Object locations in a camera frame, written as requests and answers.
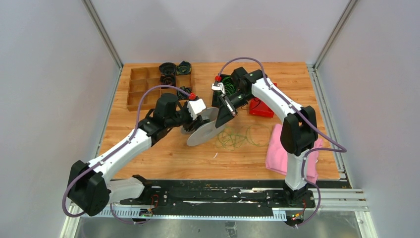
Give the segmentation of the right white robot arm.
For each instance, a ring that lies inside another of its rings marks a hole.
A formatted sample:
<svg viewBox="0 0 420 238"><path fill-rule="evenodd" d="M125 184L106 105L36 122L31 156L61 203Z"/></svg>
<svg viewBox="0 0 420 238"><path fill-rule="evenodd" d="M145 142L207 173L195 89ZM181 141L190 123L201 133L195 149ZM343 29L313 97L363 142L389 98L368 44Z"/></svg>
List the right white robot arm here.
<svg viewBox="0 0 420 238"><path fill-rule="evenodd" d="M234 119L238 108L253 98L265 103L282 122L280 142L288 156L283 200L288 206L297 206L309 193L306 160L318 139L315 110L293 102L271 82L263 69L247 72L240 67L232 72L231 78L236 92L219 96L215 126L219 128Z"/></svg>

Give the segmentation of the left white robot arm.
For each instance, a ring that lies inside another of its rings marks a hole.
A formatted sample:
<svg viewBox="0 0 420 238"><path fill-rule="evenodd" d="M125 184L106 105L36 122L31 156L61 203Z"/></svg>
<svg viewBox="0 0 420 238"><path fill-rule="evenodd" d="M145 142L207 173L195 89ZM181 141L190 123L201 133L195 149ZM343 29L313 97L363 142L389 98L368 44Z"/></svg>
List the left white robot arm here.
<svg viewBox="0 0 420 238"><path fill-rule="evenodd" d="M110 203L133 198L138 204L148 204L152 192L138 176L129 179L112 178L128 162L154 146L173 128L196 122L206 109L203 99L190 94L182 105L171 93L162 94L156 106L139 120L134 129L102 155L88 161L76 161L69 173L62 204L67 199L82 209L82 214L95 216Z"/></svg>

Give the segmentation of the grey filament spool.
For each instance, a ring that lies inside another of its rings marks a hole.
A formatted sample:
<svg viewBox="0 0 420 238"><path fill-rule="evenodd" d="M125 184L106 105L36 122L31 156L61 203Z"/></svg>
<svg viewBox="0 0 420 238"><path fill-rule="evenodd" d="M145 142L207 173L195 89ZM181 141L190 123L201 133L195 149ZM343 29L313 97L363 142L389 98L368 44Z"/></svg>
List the grey filament spool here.
<svg viewBox="0 0 420 238"><path fill-rule="evenodd" d="M184 127L181 127L180 131L182 134L190 135L187 139L188 146L197 146L206 143L225 129L225 124L219 128L215 127L218 111L219 109L216 107L207 108L207 110L203 112L201 116L204 120L209 120L209 122L204 122L193 132L187 132Z"/></svg>

